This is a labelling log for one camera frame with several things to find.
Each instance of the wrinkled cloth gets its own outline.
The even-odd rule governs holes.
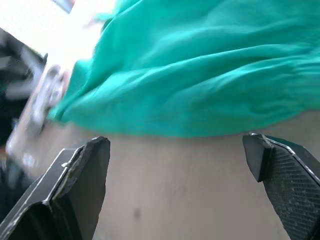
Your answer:
[[[320,1],[122,0],[73,69],[58,122],[202,137],[320,107]]]

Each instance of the teal fabric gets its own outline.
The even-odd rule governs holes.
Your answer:
[[[189,138],[317,110],[319,13],[318,0],[122,0],[50,117]]]

